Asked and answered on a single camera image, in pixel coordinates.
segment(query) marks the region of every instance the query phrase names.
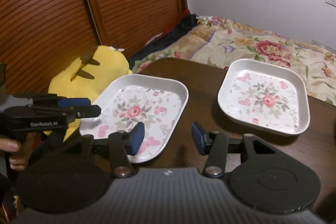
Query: yellow plush toy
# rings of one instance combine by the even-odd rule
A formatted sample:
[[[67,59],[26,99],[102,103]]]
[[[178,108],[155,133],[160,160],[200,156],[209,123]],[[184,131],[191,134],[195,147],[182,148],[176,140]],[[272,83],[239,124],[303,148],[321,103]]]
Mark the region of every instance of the yellow plush toy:
[[[98,46],[54,77],[48,92],[68,98],[89,98],[93,103],[113,80],[131,73],[121,52]],[[70,123],[64,140],[78,127],[79,119]]]

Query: human hand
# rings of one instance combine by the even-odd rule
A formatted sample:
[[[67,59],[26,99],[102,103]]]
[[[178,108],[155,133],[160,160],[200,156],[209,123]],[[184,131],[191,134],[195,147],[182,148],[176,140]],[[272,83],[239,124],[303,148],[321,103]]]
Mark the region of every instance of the human hand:
[[[6,136],[0,136],[0,150],[11,153],[9,163],[13,170],[22,171],[27,167],[35,136],[36,133],[28,133],[23,144]]]

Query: dark brown tabletop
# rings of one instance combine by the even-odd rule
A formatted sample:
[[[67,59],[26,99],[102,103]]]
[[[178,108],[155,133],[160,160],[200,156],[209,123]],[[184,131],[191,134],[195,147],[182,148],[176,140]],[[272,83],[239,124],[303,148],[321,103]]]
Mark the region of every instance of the dark brown tabletop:
[[[296,137],[279,136],[232,122],[219,108],[217,93],[226,70],[191,61],[166,58],[150,64],[142,74],[171,78],[184,83],[189,101],[166,148],[155,159],[137,165],[154,168],[195,166],[202,170],[207,157],[198,154],[191,137],[191,123],[198,121],[205,130],[225,129],[231,137],[250,132],[313,169],[320,178],[321,190],[314,210],[325,220],[336,218],[336,107],[309,97],[310,126]],[[108,169],[108,163],[100,160]],[[228,158],[227,170],[240,164],[234,155]]]

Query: square white dish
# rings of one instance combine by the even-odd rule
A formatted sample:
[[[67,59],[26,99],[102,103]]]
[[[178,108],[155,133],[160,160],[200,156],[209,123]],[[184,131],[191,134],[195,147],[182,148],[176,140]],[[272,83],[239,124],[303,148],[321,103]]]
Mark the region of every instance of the square white dish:
[[[130,162],[155,158],[167,145],[187,104],[189,92],[179,81],[148,76],[125,75],[114,80],[93,102],[101,115],[80,122],[81,135],[107,138],[118,130],[129,132],[138,122],[145,124],[145,137]]]
[[[308,97],[295,72],[251,59],[233,62],[218,104],[234,122],[279,135],[298,135],[310,124]]]

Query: wooden wardrobe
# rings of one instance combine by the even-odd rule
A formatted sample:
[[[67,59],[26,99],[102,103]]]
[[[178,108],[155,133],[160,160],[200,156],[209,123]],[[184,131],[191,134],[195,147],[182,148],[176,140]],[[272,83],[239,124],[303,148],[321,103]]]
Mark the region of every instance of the wooden wardrobe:
[[[7,92],[42,92],[97,45],[130,56],[176,20],[186,0],[0,0]]]

